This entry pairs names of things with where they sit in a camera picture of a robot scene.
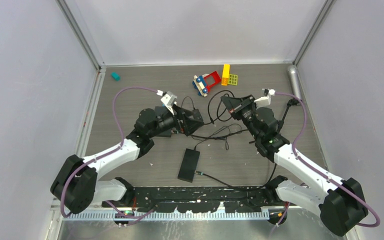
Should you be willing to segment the black network switch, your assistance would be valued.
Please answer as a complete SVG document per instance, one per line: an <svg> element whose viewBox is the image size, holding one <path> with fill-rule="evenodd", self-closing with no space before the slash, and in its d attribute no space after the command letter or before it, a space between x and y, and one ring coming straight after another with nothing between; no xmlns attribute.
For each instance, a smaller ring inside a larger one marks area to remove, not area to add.
<svg viewBox="0 0 384 240"><path fill-rule="evenodd" d="M184 152L180 169L177 175L179 180L192 183L195 171L200 158L200 152L195 149L187 148Z"/></svg>

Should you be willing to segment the black mini tripod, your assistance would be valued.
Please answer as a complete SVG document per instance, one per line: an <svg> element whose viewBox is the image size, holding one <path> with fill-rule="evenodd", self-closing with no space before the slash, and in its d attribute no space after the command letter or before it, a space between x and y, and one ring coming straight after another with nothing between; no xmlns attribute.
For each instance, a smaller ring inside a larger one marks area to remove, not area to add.
<svg viewBox="0 0 384 240"><path fill-rule="evenodd" d="M283 116L281 118L281 120L278 121L278 125L277 125L277 132L280 133L283 126L284 126L284 123L285 123L285 120L286 120L286 117L287 117L287 114L288 114L288 111L290 109L290 107L292 106L300 106L300 102L295 99L295 98L291 98L287 104L286 104L286 108L285 108L285 111L283 113Z"/></svg>

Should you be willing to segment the silver microphone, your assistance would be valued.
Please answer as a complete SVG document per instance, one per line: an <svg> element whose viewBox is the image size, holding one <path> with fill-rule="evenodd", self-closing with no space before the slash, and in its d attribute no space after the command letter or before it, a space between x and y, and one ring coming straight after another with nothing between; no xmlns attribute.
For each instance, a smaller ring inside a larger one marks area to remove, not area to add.
<svg viewBox="0 0 384 240"><path fill-rule="evenodd" d="M299 98L300 100L302 100L303 97L302 97L298 68L295 65L289 65L287 67L287 74L289 77L293 95Z"/></svg>

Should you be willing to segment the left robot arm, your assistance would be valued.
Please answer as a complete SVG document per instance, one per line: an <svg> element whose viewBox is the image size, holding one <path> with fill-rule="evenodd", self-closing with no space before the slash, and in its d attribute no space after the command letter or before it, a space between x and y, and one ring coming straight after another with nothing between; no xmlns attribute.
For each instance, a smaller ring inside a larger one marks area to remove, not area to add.
<svg viewBox="0 0 384 240"><path fill-rule="evenodd" d="M187 110L174 105L172 110L157 114L153 109L145 108L139 113L132 132L120 143L90 156L70 155L51 184L50 192L72 214L79 214L91 204L104 201L115 201L121 207L128 207L134 199L129 183L120 177L113 180L101 178L146 155L154 146L153 137L173 128L190 136L203 125L198 109Z"/></svg>

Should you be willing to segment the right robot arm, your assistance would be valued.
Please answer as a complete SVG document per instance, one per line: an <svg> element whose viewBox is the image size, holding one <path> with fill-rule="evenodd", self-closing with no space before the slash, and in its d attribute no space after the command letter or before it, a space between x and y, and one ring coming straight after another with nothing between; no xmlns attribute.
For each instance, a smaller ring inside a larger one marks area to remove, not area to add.
<svg viewBox="0 0 384 240"><path fill-rule="evenodd" d="M320 217L333 234L343 237L369 213L361 184L323 169L296 148L277 131L278 121L273 111L258 106L252 95L221 97L233 119L242 121L252 137L257 151L271 162L287 169L307 186L295 184L278 176L268 185L265 198L271 205L282 201L300 206Z"/></svg>

